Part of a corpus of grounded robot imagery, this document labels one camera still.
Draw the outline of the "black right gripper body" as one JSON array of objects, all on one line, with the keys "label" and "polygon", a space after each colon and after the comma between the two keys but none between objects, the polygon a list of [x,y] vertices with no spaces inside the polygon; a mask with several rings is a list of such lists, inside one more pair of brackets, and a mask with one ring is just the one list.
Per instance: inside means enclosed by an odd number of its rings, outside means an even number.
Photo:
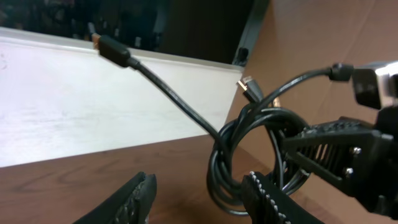
[{"label": "black right gripper body", "polygon": [[351,196],[368,212],[397,219],[397,107],[383,108],[373,126],[352,128],[361,152],[354,155]]}]

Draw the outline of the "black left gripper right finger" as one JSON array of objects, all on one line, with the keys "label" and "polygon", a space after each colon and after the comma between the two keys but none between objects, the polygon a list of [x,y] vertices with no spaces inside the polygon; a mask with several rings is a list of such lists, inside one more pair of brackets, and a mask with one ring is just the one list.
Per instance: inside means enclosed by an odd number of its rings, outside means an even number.
[{"label": "black left gripper right finger", "polygon": [[254,224],[322,224],[260,172],[243,177],[241,198]]}]

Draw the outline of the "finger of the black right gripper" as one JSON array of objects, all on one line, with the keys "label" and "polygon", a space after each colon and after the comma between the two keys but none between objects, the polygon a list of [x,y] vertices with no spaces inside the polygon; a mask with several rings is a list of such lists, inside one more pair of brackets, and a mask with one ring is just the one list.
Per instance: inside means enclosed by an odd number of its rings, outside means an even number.
[{"label": "finger of the black right gripper", "polygon": [[357,129],[299,134],[282,141],[288,158],[348,196],[356,196],[384,154],[384,135]]},{"label": "finger of the black right gripper", "polygon": [[358,128],[372,129],[373,124],[362,121],[360,119],[341,116],[336,121],[314,124],[312,126],[304,128],[297,136],[304,137],[314,134],[317,135],[325,133],[335,133],[339,131],[350,131]]}]

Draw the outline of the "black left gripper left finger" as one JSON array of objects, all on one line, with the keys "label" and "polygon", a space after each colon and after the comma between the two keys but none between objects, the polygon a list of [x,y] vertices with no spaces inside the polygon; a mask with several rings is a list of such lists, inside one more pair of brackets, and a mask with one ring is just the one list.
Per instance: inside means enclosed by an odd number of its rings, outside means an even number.
[{"label": "black left gripper left finger", "polygon": [[156,195],[156,176],[139,172],[74,224],[148,224]]}]

